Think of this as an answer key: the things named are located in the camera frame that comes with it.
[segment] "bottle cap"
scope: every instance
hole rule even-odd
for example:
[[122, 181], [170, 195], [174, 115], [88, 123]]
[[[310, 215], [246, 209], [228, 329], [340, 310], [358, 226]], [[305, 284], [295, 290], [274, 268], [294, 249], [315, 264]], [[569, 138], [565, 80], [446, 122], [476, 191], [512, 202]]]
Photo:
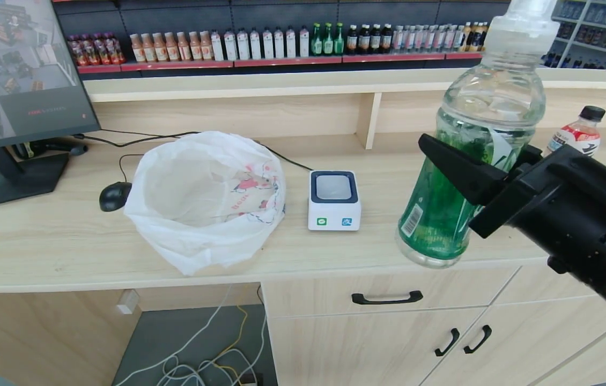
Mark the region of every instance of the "bottle cap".
[[604, 115], [605, 110], [603, 108], [596, 106], [585, 106], [582, 109], [582, 113], [580, 113], [580, 118], [585, 118], [585, 120], [592, 122], [601, 122]]

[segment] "surveillance footage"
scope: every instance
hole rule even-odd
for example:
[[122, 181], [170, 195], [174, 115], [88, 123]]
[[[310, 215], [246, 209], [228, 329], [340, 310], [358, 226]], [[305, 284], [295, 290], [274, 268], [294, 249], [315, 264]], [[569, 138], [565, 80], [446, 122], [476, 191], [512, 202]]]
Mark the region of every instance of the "surveillance footage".
[[50, 101], [83, 93], [76, 71], [49, 0], [0, 1], [0, 139], [56, 122], [35, 116], [68, 110]]

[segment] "computer mouse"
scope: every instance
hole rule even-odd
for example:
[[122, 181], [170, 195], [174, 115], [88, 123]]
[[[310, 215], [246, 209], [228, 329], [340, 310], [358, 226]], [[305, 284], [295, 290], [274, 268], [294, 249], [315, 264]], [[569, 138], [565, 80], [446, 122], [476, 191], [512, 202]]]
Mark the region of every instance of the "computer mouse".
[[106, 186], [99, 197], [100, 210], [112, 212], [123, 207], [127, 203], [127, 197], [131, 191], [131, 182], [116, 182]]

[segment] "drawer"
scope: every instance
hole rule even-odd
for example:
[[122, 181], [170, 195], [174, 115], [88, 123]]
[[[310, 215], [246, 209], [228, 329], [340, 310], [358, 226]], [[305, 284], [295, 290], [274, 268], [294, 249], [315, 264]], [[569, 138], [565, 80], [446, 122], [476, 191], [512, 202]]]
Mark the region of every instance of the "drawer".
[[504, 305], [587, 295], [596, 293], [570, 274], [557, 274], [546, 264], [531, 265], [519, 269], [494, 303]]
[[[485, 306], [499, 293], [514, 271], [452, 269], [382, 276], [266, 281], [262, 283], [262, 291], [269, 317]], [[423, 297], [411, 303], [381, 305], [358, 305], [351, 298], [352, 294], [361, 294], [368, 301], [407, 300], [411, 291], [420, 291]]]

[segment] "cabinet handle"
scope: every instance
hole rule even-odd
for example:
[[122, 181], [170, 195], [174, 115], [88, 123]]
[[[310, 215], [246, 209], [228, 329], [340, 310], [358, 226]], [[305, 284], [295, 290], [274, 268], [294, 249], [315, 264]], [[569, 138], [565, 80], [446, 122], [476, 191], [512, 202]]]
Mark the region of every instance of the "cabinet handle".
[[489, 327], [488, 324], [485, 324], [482, 327], [482, 331], [484, 331], [484, 339], [482, 339], [481, 342], [479, 342], [479, 344], [475, 346], [475, 348], [470, 348], [469, 345], [465, 346], [465, 348], [463, 349], [465, 351], [465, 354], [472, 354], [473, 352], [477, 351], [477, 349], [482, 346], [487, 339], [489, 339], [489, 337], [491, 336], [491, 327]]
[[384, 300], [384, 301], [373, 301], [365, 299], [365, 296], [362, 293], [354, 293], [350, 296], [353, 303], [357, 305], [403, 305], [404, 303], [415, 303], [416, 301], [420, 301], [423, 298], [423, 293], [421, 291], [410, 291], [408, 292], [410, 295], [409, 298], [403, 300]]
[[448, 352], [448, 350], [450, 350], [450, 348], [453, 347], [453, 345], [455, 344], [456, 340], [458, 340], [458, 338], [460, 338], [460, 332], [458, 332], [457, 328], [451, 328], [450, 335], [451, 335], [450, 344], [448, 344], [446, 346], [446, 349], [444, 351], [442, 351], [440, 349], [434, 350], [434, 354], [436, 354], [436, 356], [438, 356], [438, 357], [445, 356], [446, 353]]

